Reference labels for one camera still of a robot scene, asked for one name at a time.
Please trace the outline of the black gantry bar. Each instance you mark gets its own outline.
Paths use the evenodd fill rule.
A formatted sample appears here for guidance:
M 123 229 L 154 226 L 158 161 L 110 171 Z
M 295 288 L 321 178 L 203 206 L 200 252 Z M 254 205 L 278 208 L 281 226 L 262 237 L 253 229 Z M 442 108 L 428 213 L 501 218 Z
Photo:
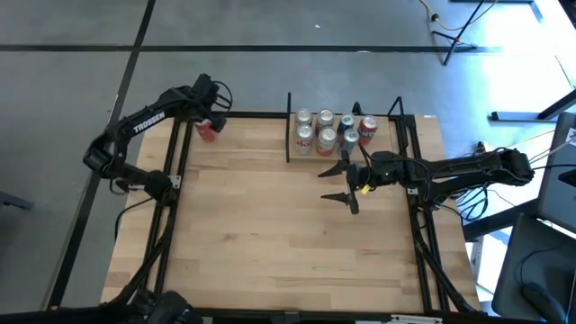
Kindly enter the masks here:
M 228 322 L 253 322 L 254 324 L 283 324 L 284 311 L 263 310 L 201 310 L 195 309 L 204 319 Z M 352 312 L 301 312 L 301 322 L 356 322 L 373 321 L 387 323 L 394 313 L 352 313 Z M 483 312 L 450 312 L 432 310 L 423 314 L 406 314 L 442 318 L 444 324 L 552 324 L 545 319 L 514 319 L 489 316 Z M 58 309 L 13 314 L 0 314 L 0 324 L 143 324 L 137 311 L 93 307 L 79 309 Z M 576 314 L 572 314 L 565 324 L 576 324 Z

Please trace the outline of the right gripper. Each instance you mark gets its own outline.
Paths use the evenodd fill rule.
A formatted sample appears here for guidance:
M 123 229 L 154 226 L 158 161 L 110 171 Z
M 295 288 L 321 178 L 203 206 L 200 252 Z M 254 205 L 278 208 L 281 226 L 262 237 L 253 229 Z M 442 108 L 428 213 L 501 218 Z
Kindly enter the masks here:
M 341 159 L 328 169 L 318 174 L 318 177 L 338 176 L 346 174 L 348 193 L 328 193 L 321 199 L 336 201 L 347 205 L 352 214 L 359 213 L 356 191 L 368 190 L 386 185 L 405 185 L 406 175 L 403 161 L 390 151 L 377 151 L 375 156 L 363 154 L 365 166 L 352 163 L 346 150 L 341 151 Z

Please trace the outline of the black desk leg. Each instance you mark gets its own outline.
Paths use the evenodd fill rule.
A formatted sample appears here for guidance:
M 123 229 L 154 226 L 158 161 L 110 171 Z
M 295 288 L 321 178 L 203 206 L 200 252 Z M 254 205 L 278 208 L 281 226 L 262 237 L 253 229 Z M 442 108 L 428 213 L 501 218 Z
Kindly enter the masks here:
M 556 122 L 558 116 L 576 105 L 576 88 L 541 112 L 492 112 L 492 122 Z

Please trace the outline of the pink white strawberry can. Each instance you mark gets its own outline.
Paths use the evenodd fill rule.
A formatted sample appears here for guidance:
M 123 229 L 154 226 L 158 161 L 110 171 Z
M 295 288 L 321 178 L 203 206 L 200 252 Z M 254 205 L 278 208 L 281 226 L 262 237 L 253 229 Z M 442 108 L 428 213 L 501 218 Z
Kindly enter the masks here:
M 318 112 L 316 118 L 316 128 L 321 130 L 324 127 L 331 127 L 334 124 L 335 114 L 332 110 L 326 108 Z
M 317 152 L 320 156 L 330 156 L 337 144 L 338 134 L 331 127 L 324 127 L 319 131 Z

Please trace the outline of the grey desk mat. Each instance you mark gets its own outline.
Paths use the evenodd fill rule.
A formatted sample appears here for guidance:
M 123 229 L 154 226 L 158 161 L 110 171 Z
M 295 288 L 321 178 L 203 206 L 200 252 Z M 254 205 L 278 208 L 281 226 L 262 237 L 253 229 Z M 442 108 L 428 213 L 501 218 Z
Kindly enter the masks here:
M 522 284 L 542 285 L 566 311 L 576 314 L 576 238 L 538 219 L 521 217 L 508 242 L 492 309 L 502 317 L 543 320 L 521 293 Z

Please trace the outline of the silver bracket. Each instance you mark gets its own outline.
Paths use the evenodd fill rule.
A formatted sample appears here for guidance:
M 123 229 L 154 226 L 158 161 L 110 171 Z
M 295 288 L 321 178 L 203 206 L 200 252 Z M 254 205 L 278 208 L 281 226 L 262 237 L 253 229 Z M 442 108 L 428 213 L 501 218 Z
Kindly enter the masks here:
M 444 324 L 442 318 L 419 316 L 419 315 L 406 315 L 406 314 L 392 314 L 389 323 L 399 324 Z

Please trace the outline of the red soda can white lettering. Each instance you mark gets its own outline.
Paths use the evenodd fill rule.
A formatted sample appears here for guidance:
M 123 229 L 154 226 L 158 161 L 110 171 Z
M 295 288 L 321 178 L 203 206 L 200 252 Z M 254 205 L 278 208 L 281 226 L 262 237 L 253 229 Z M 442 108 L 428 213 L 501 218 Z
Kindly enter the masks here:
M 373 115 L 366 115 L 364 116 L 357 127 L 357 132 L 359 133 L 359 143 L 363 146 L 368 145 L 375 133 L 378 130 L 378 121 L 375 116 Z

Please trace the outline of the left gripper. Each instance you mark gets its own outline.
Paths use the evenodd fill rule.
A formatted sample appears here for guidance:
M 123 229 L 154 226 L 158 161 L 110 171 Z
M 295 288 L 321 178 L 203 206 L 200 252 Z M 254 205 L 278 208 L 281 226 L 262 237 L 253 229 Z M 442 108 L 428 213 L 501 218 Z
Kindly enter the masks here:
M 196 110 L 204 118 L 212 117 L 212 107 L 219 99 L 220 87 L 207 74 L 200 74 L 192 86 L 193 103 Z M 214 117 L 210 128 L 215 132 L 221 132 L 227 123 L 225 116 Z

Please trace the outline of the black tripod stand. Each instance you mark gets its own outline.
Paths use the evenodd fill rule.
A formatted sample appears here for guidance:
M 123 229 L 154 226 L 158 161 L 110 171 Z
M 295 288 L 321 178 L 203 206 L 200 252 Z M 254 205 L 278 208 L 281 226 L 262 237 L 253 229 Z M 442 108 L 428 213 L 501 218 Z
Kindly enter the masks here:
M 444 32 L 432 31 L 434 36 L 439 36 L 450 42 L 450 47 L 442 61 L 443 66 L 447 66 L 451 57 L 455 54 L 455 50 L 458 46 L 464 45 L 467 49 L 476 50 L 477 45 L 462 40 L 464 32 L 473 24 L 480 20 L 495 4 L 498 4 L 500 0 L 494 0 L 483 12 L 480 12 L 482 6 L 487 0 L 480 0 L 475 9 L 472 11 L 467 21 L 461 27 L 448 27 L 440 19 L 440 15 L 431 10 L 431 8 L 426 4 L 426 8 L 430 14 L 429 20 L 432 23 L 437 24 Z

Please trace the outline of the grey monitor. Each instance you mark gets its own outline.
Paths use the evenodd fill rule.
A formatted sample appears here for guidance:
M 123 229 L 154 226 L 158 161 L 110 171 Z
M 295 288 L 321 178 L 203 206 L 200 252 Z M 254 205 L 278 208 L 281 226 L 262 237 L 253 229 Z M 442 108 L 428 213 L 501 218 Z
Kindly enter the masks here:
M 576 114 L 558 116 L 547 158 L 538 210 L 549 221 L 576 233 Z

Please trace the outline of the black aluminium table frame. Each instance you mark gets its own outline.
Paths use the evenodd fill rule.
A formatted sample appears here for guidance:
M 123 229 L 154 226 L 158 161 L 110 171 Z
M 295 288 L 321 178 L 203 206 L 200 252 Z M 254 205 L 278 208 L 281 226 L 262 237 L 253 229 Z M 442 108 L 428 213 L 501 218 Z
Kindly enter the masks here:
M 162 275 L 208 310 L 421 313 L 405 190 L 360 195 L 352 214 L 323 177 L 328 157 L 295 156 L 285 112 L 236 112 L 216 141 L 193 136 Z

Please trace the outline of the red soda can blue emblem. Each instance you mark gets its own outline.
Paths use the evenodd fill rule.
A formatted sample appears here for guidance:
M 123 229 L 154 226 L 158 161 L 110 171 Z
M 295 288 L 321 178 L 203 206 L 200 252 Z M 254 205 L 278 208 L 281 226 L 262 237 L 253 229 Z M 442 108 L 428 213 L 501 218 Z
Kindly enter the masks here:
M 199 137 L 204 142 L 213 142 L 216 140 L 216 132 L 211 128 L 212 122 L 209 119 L 196 122 L 194 128 L 196 129 Z

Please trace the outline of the grey chair base leg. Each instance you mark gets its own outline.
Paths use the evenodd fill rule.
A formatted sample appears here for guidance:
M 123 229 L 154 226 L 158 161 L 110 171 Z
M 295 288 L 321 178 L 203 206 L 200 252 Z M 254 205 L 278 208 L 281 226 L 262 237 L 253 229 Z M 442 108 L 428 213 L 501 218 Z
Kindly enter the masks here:
M 22 210 L 29 211 L 32 206 L 33 202 L 24 200 L 23 198 L 14 196 L 12 194 L 0 191 L 0 205 L 3 206 L 13 206 L 16 208 L 20 208 Z

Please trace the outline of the black computer mouse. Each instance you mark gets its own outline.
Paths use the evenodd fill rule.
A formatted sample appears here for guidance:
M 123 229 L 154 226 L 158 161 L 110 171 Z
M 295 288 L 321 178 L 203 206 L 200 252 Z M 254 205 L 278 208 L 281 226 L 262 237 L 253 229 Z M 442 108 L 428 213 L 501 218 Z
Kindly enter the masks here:
M 565 324 L 567 319 L 563 306 L 540 284 L 523 283 L 521 293 L 526 302 L 547 322 Z

